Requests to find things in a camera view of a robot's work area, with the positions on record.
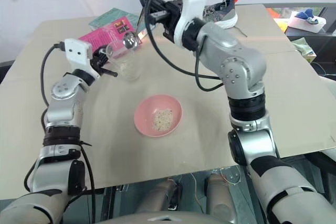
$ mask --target clear plastic cup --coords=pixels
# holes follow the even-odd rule
[[[139,55],[132,49],[113,50],[113,45],[113,43],[109,43],[105,52],[115,71],[125,80],[136,80],[142,71]]]

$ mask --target pink bowl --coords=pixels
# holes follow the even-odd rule
[[[158,110],[170,109],[173,111],[172,127],[167,131],[153,129],[154,115]],[[165,136],[173,132],[182,118],[180,102],[166,94],[157,94],[142,101],[134,113],[135,127],[140,133],[151,137]]]

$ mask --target table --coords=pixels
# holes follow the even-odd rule
[[[266,106],[281,157],[336,147],[336,100],[309,64],[299,55],[262,5],[237,6],[237,27],[230,32],[260,50],[267,60]],[[0,85],[0,199],[25,194],[24,176],[38,157],[44,133],[40,115],[45,109],[39,90],[39,69],[45,52],[57,41],[90,31],[93,18],[43,22],[17,57]],[[178,66],[193,71],[195,58],[163,38],[158,46]],[[208,93],[193,77],[169,67],[148,38],[137,51],[144,71],[136,82],[102,76],[94,83],[84,107],[81,139],[97,188],[234,165],[227,132],[229,107],[225,89]],[[63,52],[49,57],[45,87],[69,71]],[[213,74],[200,66],[200,73]],[[215,80],[202,80],[206,87]],[[133,124],[137,105],[158,93],[176,97],[184,115],[179,127],[162,138],[140,135]],[[88,174],[86,185],[89,187]]]

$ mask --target sneaker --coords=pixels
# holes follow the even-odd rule
[[[223,0],[221,3],[205,6],[203,20],[214,22],[223,29],[234,27],[238,20],[235,2],[237,0]]]

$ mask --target pink book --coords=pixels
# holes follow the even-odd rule
[[[124,34],[128,31],[134,31],[134,28],[126,17],[122,17],[80,37],[79,39],[91,43],[93,52],[99,47],[112,42],[113,51],[118,51],[118,54],[120,54],[127,50],[122,40]]]

